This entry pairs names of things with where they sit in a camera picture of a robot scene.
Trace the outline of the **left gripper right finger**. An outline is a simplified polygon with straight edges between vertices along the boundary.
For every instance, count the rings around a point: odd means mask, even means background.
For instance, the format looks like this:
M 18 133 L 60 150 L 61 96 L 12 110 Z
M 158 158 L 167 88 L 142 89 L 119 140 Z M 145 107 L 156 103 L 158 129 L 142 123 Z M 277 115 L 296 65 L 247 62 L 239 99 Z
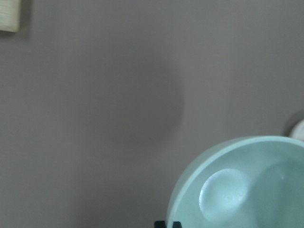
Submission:
M 172 223 L 172 227 L 173 227 L 173 228 L 182 228 L 182 224 L 181 224 L 180 221 L 174 221 L 174 222 Z

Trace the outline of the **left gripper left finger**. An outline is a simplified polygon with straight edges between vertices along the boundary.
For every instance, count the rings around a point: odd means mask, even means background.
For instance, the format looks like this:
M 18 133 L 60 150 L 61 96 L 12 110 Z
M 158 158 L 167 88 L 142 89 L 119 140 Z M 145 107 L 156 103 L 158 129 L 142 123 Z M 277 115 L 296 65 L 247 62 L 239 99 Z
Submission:
M 166 222 L 163 220 L 155 221 L 154 228 L 166 228 Z

